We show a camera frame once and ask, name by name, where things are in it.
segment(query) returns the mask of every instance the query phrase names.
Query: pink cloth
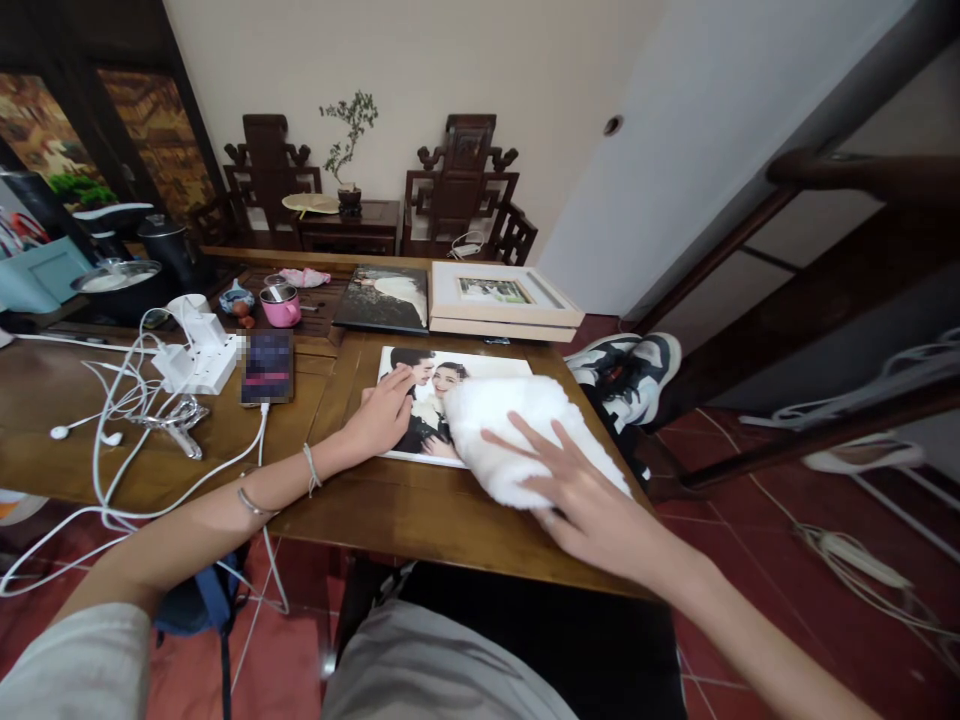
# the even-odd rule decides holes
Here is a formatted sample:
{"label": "pink cloth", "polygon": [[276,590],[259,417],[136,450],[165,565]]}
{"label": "pink cloth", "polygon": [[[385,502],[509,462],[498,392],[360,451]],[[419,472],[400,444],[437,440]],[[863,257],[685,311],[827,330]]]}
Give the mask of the pink cloth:
{"label": "pink cloth", "polygon": [[294,287],[317,287],[330,282],[329,273],[322,273],[313,268],[304,268],[303,270],[284,268],[280,271],[280,274]]}

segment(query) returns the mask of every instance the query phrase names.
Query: sneaker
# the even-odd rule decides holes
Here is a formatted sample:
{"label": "sneaker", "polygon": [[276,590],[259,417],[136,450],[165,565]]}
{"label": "sneaker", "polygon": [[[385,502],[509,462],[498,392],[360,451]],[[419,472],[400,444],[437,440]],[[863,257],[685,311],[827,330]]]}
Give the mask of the sneaker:
{"label": "sneaker", "polygon": [[590,343],[580,352],[568,355],[564,361],[579,384],[596,386],[602,376],[630,357],[642,339],[634,333],[608,335]]}
{"label": "sneaker", "polygon": [[614,424],[646,425],[660,409],[660,392],[680,369],[680,341],[667,333],[650,333],[637,343],[625,362],[626,370],[603,403],[616,413]]}

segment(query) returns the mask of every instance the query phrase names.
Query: side table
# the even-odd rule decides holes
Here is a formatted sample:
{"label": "side table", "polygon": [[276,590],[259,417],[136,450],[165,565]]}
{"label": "side table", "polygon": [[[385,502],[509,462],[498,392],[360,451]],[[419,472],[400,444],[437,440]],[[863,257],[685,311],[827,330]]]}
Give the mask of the side table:
{"label": "side table", "polygon": [[396,255],[400,203],[364,200],[357,218],[294,213],[290,224],[304,252],[342,252],[359,255]]}

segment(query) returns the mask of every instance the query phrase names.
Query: bracelet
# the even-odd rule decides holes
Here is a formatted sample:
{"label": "bracelet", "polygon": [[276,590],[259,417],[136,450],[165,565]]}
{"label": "bracelet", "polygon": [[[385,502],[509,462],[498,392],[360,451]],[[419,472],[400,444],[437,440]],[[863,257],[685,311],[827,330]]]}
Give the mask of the bracelet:
{"label": "bracelet", "polygon": [[264,510],[259,505],[255,505],[254,502],[247,497],[247,493],[244,492],[243,488],[237,489],[237,497],[240,498],[240,502],[246,506],[247,510],[252,512],[257,517],[273,517],[274,515],[278,514],[271,510]]}
{"label": "bracelet", "polygon": [[303,444],[303,452],[307,456],[307,464],[310,466],[310,482],[307,484],[307,497],[312,498],[313,491],[316,488],[323,487],[323,483],[317,475],[317,468],[313,466],[313,453],[310,452],[310,446],[306,443]]}

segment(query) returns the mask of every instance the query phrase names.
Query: potted plant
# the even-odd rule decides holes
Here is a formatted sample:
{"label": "potted plant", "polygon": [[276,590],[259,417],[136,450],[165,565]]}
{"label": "potted plant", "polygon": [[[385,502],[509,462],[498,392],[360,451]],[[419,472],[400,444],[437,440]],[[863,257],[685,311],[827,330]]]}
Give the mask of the potted plant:
{"label": "potted plant", "polygon": [[341,100],[336,105],[321,107],[320,114],[324,117],[339,118],[350,127],[346,145],[334,143],[330,148],[330,157],[323,164],[323,169],[332,173],[340,184],[337,190],[337,196],[340,198],[340,214],[356,217],[360,215],[360,188],[356,183],[343,182],[340,179],[340,169],[353,160],[357,140],[366,132],[367,127],[373,127],[373,121],[379,117],[377,106],[373,104],[373,95],[357,90],[351,102]]}
{"label": "potted plant", "polygon": [[60,202],[79,206],[84,210],[97,210],[117,202],[117,196],[112,190],[86,175],[52,175],[50,187]]}

